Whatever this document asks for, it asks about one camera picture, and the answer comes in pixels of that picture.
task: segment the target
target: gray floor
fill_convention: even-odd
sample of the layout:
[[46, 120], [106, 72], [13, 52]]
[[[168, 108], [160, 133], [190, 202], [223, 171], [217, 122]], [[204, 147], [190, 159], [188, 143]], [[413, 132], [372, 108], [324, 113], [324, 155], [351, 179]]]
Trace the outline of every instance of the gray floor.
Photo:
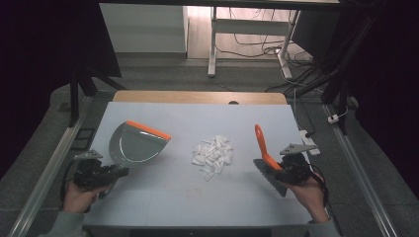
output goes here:
[[[207, 76], [206, 60], [184, 58], [141, 58], [120, 55], [123, 79], [118, 82], [129, 89], [170, 91], [236, 91], [264, 92], [272, 86], [283, 85], [270, 93], [284, 92], [288, 84], [282, 79], [277, 61], [232, 61], [217, 63], [216, 77]], [[294, 68], [298, 75], [303, 68]], [[82, 128], [97, 128], [107, 102], [115, 90], [95, 80], [101, 90], [94, 98]], [[300, 126], [309, 131], [319, 146], [321, 155], [311, 158], [324, 173], [330, 190], [330, 205], [345, 236], [382, 236], [370, 206], [364, 198], [356, 178], [345, 157], [333, 126], [326, 120], [320, 93], [313, 91], [293, 102], [295, 116]], [[44, 120], [31, 141], [22, 151], [14, 166], [0, 182], [0, 236], [11, 230], [28, 196], [38, 181], [49, 157], [53, 153], [69, 122], [68, 86], [51, 95], [51, 104]], [[394, 169], [388, 158], [360, 127], [351, 108], [347, 114], [348, 137], [351, 140], [379, 198], [388, 212], [398, 236], [419, 236], [419, 202]], [[88, 140], [74, 141], [63, 166]], [[63, 168], [58, 173], [42, 204], [28, 236], [38, 236], [51, 227], [59, 209], [59, 182]], [[96, 236], [129, 236], [128, 230], [92, 229]], [[287, 226], [272, 230], [272, 236], [302, 236], [303, 226]], [[172, 232], [170, 236], [189, 236], [189, 233]], [[159, 236], [142, 232], [142, 236]], [[225, 236], [218, 233], [213, 236]]]

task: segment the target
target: table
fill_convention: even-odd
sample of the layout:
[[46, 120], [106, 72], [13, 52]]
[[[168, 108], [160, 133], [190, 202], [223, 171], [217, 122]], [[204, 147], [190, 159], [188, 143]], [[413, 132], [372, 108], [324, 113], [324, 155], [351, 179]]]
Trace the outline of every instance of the table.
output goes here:
[[[109, 138], [127, 119], [161, 129], [172, 139], [156, 158], [130, 169], [107, 197], [92, 205], [86, 226], [270, 228], [310, 220], [293, 193], [281, 197], [253, 164], [261, 157], [255, 122], [265, 127], [274, 157], [289, 143], [301, 143], [282, 94], [119, 91], [91, 145], [104, 156], [103, 164], [113, 164]], [[230, 137], [233, 161], [206, 181], [200, 167], [191, 164], [192, 151], [202, 139], [219, 134]]]

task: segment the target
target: orange handle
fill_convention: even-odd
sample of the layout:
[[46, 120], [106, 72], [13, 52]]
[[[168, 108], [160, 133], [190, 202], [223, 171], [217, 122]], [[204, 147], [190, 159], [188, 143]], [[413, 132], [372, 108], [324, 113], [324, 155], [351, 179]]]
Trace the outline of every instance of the orange handle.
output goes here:
[[266, 149], [265, 137], [263, 136], [262, 128], [259, 124], [255, 125], [256, 138], [258, 139], [259, 148], [261, 149], [262, 159], [274, 170], [282, 170], [283, 168], [268, 154]]

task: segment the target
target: wall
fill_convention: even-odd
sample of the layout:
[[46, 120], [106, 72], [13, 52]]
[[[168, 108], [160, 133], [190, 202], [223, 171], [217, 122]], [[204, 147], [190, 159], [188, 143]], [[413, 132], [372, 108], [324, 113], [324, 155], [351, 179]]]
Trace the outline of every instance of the wall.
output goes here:
[[100, 6], [115, 52], [187, 51], [187, 7]]

